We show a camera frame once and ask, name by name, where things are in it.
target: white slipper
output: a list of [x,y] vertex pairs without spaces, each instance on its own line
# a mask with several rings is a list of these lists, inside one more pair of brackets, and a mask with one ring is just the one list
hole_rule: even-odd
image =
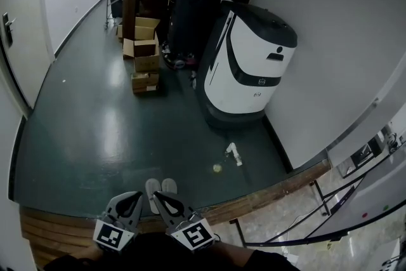
[[154,202],[154,193],[155,193],[155,191],[161,191],[160,183],[159,183],[159,181],[157,179],[150,178],[145,183],[145,192],[147,193],[148,201],[150,202],[150,207],[151,207],[152,213],[155,213],[156,215],[159,215],[157,205]]
[[[178,194],[178,186],[172,178],[166,178],[162,181],[162,191]],[[177,213],[178,210],[173,208],[170,204],[166,203],[166,207],[171,213]]]

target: glossy floor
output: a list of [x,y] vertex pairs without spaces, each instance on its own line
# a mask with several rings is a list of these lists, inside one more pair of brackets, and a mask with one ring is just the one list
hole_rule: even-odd
[[[345,180],[341,178],[337,169],[326,173],[318,180],[322,192],[326,194],[355,179],[366,169],[379,162],[379,158]],[[336,200],[333,199],[333,202],[329,205],[330,208],[343,195],[344,192],[338,194]],[[321,201],[315,193],[314,187],[302,188],[282,200],[239,218],[244,237],[249,242],[263,242],[284,231],[294,222],[297,216],[309,213],[320,203]],[[370,225],[351,231],[348,236],[343,237],[329,250],[327,250],[325,244],[261,248],[261,250],[279,254],[284,253],[286,256],[288,254],[297,256],[296,266],[302,271],[370,271],[366,270],[366,268],[374,251],[379,246],[391,242],[404,234],[405,214],[406,206]],[[288,236],[281,236],[280,240],[303,238],[319,226],[325,218],[321,213],[315,213],[300,226],[291,230]],[[222,223],[214,226],[213,230],[221,236],[222,241],[241,246],[235,225]]]
[[[71,216],[98,216],[115,195],[173,178],[195,208],[266,188],[288,175],[262,124],[216,131],[203,119],[189,72],[163,65],[157,93],[133,95],[132,60],[105,3],[83,21],[46,76],[23,132],[15,200]],[[243,165],[225,149],[235,142]],[[222,172],[213,171],[221,164]],[[150,214],[145,200],[144,215]]]

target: door lock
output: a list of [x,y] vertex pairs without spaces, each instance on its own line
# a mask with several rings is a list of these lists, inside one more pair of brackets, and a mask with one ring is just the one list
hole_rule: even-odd
[[11,34],[11,24],[14,23],[16,18],[14,18],[12,21],[8,20],[8,13],[5,13],[3,15],[3,24],[4,24],[4,29],[6,30],[6,35],[7,35],[7,41],[8,41],[8,46],[13,45],[13,34]]

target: black sleeve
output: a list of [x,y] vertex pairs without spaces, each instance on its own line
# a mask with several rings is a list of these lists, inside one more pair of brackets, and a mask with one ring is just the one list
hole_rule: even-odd
[[49,262],[45,267],[45,271],[85,271],[89,270],[89,267],[83,264],[82,260],[78,260],[70,255],[65,255],[61,258],[57,258],[52,262]]
[[262,251],[253,252],[247,264],[244,266],[244,270],[263,270],[264,267],[268,270],[275,271],[299,271],[299,269],[291,265],[284,256]]

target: open cardboard box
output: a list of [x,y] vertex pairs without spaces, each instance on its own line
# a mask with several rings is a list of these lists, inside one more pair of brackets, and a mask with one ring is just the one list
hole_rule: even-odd
[[[154,39],[155,29],[160,20],[147,17],[135,18],[134,39],[137,40],[152,40]],[[117,26],[117,37],[122,39],[122,25]]]
[[133,93],[155,91],[158,88],[159,74],[153,72],[136,72],[131,74]]
[[134,58],[135,71],[158,71],[159,41],[155,33],[153,40],[131,41],[124,39],[123,55]]

